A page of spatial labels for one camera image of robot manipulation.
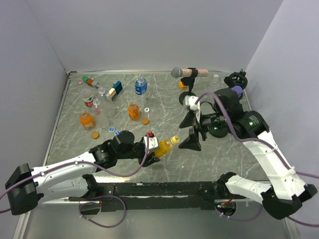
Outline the tall yellow juice bottle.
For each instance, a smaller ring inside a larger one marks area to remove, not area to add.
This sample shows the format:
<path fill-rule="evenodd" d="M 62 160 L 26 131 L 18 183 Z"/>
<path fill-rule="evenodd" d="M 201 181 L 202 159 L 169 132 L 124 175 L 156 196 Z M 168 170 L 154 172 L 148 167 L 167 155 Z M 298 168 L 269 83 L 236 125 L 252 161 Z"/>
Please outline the tall yellow juice bottle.
<path fill-rule="evenodd" d="M 174 148 L 176 144 L 180 142 L 178 135 L 171 137 L 170 139 L 164 139 L 159 143 L 159 148 L 154 151 L 155 157 L 161 158 Z"/>

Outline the small orange juice bottle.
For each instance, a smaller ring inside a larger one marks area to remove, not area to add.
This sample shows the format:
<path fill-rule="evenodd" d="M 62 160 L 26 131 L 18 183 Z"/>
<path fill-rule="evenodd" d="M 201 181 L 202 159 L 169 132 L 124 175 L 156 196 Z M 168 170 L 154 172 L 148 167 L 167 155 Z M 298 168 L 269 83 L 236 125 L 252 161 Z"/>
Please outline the small orange juice bottle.
<path fill-rule="evenodd" d="M 140 118 L 140 108 L 135 102 L 131 102 L 128 106 L 129 118 L 133 121 L 137 121 Z"/>

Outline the blue label water bottle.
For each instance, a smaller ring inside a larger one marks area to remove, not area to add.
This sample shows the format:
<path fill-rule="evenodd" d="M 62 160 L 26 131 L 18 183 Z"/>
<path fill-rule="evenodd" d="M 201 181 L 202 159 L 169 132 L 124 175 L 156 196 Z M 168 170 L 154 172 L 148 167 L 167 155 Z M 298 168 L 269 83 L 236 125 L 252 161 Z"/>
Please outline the blue label water bottle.
<path fill-rule="evenodd" d="M 147 92 L 148 83 L 144 77 L 139 77 L 135 82 L 135 93 L 144 95 Z"/>

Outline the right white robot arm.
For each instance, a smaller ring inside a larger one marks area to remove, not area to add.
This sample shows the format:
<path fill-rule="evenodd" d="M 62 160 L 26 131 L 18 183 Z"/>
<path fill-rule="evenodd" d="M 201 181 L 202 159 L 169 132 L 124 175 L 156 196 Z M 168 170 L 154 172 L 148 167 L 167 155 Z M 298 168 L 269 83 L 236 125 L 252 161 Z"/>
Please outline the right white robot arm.
<path fill-rule="evenodd" d="M 206 140 L 208 132 L 214 137 L 230 133 L 253 154 L 269 182 L 252 181 L 227 172 L 213 183 L 211 190 L 202 191 L 202 195 L 208 198 L 239 195 L 260 203 L 277 220 L 290 217 L 318 192 L 317 188 L 300 178 L 301 173 L 288 163 L 263 117 L 257 111 L 243 110 L 241 87 L 217 90 L 210 95 L 214 98 L 214 113 L 207 115 L 201 113 L 201 97 L 184 97 L 188 112 L 179 127 L 188 127 L 189 136 L 179 148 L 201 151 L 199 138 Z"/>

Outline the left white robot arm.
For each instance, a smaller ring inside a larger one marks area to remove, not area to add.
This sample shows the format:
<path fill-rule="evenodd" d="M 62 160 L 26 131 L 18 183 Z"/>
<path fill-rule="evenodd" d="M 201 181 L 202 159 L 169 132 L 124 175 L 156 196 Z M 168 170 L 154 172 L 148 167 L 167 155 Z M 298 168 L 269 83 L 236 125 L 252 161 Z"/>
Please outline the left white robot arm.
<path fill-rule="evenodd" d="M 94 173 L 109 172 L 121 159 L 137 159 L 140 167 L 147 167 L 159 161 L 154 154 L 159 146 L 159 140 L 150 131 L 135 142 L 134 134 L 124 130 L 74 158 L 33 168 L 22 164 L 5 184 L 8 211 L 21 215 L 39 203 L 65 197 L 93 200 L 99 194 Z"/>

